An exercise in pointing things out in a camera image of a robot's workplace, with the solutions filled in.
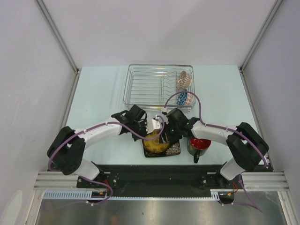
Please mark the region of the black floral square plate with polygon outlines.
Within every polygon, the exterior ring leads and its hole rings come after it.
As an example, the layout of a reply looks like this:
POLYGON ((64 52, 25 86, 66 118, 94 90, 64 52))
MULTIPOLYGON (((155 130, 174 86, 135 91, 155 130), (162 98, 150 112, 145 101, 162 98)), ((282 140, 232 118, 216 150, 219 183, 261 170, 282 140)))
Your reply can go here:
POLYGON ((170 157, 170 156, 176 156, 181 153, 180 150, 180 142, 175 141, 175 142, 170 142, 170 147, 161 152, 161 153, 150 153, 148 152, 144 146, 143 146, 143 152, 146 158, 159 158, 159 157, 170 157))

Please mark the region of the blue rim red pattern bowl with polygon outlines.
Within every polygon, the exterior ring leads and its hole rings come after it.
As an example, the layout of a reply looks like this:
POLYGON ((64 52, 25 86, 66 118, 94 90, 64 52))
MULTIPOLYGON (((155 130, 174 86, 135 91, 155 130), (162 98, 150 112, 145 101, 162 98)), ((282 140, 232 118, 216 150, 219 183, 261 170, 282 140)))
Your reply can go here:
POLYGON ((187 93, 187 89, 183 89, 183 92, 178 94, 177 96, 177 105, 182 106, 188 106, 188 105, 192 105, 193 102, 193 96, 190 93, 187 93))

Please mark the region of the brown white patterned bowl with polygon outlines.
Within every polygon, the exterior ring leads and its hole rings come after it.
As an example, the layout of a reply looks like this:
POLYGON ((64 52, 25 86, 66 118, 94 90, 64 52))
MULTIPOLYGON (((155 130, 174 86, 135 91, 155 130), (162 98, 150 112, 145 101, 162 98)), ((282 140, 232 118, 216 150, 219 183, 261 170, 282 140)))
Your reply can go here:
POLYGON ((191 75, 186 71, 182 71, 177 78, 176 87, 179 90, 187 89, 192 83, 191 75))

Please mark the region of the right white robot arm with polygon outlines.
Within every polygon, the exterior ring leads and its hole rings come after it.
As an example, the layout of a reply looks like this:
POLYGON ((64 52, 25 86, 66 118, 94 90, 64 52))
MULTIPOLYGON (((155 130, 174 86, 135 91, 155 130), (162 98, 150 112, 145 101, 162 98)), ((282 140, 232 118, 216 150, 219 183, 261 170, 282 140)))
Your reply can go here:
POLYGON ((221 188, 229 187, 239 174, 252 172, 260 161, 267 166, 264 156, 269 151, 269 146, 248 123, 222 127, 204 123, 200 118, 188 119, 178 108, 164 108, 162 113, 167 117, 165 132, 169 141, 183 137, 206 139, 229 148, 232 158, 221 167, 216 176, 216 182, 221 188))

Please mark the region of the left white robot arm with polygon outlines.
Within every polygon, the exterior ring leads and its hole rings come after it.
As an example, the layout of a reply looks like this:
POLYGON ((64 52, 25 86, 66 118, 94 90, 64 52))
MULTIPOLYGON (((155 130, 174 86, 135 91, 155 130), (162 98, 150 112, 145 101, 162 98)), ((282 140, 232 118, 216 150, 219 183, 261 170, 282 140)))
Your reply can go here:
POLYGON ((48 169, 51 170, 51 165, 54 165, 54 171, 84 177, 97 188, 103 184, 104 178, 96 164, 83 158, 85 150, 109 137, 128 132, 136 141, 146 137, 146 126, 147 113, 133 105, 130 110, 115 113, 106 121, 89 128, 74 130, 69 126, 63 127, 47 151, 48 169))

